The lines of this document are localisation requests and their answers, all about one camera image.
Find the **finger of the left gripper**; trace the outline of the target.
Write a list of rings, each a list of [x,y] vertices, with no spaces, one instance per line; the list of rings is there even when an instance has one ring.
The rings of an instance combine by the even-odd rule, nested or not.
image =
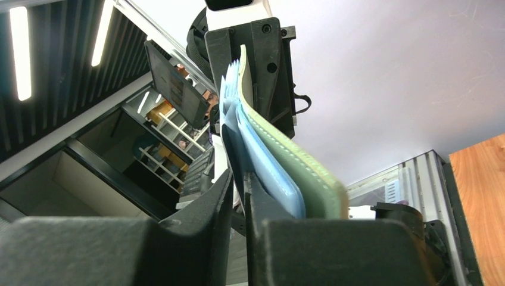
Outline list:
[[[210,68],[219,95],[222,76],[226,74],[228,65],[237,59],[234,35],[235,29],[233,27],[211,30],[205,34]]]
[[[294,26],[282,27],[270,17],[241,25],[253,83],[253,106],[259,115],[293,138],[295,97],[290,41]]]

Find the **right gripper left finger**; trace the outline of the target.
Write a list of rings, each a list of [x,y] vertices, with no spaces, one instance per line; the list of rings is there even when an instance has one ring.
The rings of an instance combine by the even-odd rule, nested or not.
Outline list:
[[[1,233],[2,285],[225,285],[233,179],[149,218],[26,217]]]

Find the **green card holder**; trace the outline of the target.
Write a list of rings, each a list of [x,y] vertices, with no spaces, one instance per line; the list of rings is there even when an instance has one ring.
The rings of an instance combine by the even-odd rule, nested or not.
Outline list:
[[[265,192],[297,219],[348,218],[345,186],[327,168],[252,106],[253,84],[247,47],[222,76],[221,138],[236,175],[253,172]]]

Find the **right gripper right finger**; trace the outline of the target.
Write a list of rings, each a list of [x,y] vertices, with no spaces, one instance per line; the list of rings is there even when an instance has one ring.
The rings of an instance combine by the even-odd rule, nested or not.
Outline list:
[[[295,219],[244,175],[250,285],[433,285],[421,214],[379,203],[377,219]]]

